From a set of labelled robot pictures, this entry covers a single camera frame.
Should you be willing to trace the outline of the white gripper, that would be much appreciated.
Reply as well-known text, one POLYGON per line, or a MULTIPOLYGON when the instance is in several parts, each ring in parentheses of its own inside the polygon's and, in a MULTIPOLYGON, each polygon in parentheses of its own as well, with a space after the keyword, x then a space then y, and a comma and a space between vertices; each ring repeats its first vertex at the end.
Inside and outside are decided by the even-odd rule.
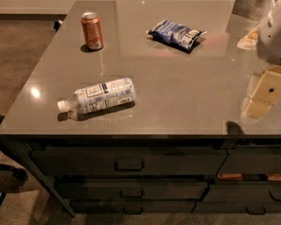
MULTIPOLYGON (((257 54, 268 63, 281 65, 281 0, 272 4, 260 21, 257 54)), ((244 114, 259 119, 280 98, 281 66, 273 66, 251 79, 244 114)))

